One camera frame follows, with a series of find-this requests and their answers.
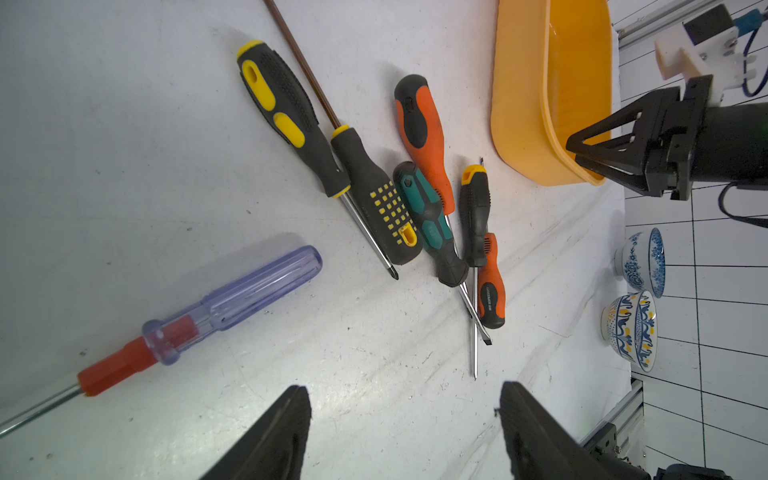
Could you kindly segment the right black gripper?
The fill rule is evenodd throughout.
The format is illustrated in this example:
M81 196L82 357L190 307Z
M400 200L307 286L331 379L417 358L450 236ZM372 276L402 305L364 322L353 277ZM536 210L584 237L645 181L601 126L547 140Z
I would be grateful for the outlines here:
M711 75L678 87L652 90L578 132L566 142L567 150L597 146L592 139L632 123L631 136L648 138L646 151L619 152L618 160L575 154L576 163L639 195L686 200L692 185L692 167L698 136L703 128L713 84Z

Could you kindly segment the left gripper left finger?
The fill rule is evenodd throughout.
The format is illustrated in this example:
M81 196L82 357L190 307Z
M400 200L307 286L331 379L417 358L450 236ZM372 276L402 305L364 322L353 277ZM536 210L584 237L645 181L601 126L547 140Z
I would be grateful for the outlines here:
M203 476L205 479L298 479L312 409L306 387L292 385Z

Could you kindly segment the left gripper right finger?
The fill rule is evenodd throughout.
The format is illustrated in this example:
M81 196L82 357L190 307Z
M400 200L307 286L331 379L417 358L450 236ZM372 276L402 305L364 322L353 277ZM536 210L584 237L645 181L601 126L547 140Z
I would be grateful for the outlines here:
M603 421L583 443L519 382L503 384L499 416L516 479L634 479L636 467L617 453L617 428Z

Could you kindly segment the small orange black screwdriver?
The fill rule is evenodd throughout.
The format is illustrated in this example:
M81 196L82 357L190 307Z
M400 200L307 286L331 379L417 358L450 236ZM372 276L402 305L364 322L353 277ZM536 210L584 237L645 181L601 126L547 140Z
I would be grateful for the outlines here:
M487 263L479 271L477 294L478 315L486 329L499 329L506 323L506 292L498 267L498 243L493 233L484 239Z

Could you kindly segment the slim black yellow-cap screwdriver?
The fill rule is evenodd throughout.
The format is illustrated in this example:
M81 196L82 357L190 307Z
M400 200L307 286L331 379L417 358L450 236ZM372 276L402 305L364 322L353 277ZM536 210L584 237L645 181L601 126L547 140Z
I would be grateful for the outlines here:
M461 178L459 194L460 218L464 233L464 260L471 269L473 290L471 294L473 312L479 312L478 287L480 269L487 265L485 236L488 233L490 215L490 191L488 174L483 159L468 166Z

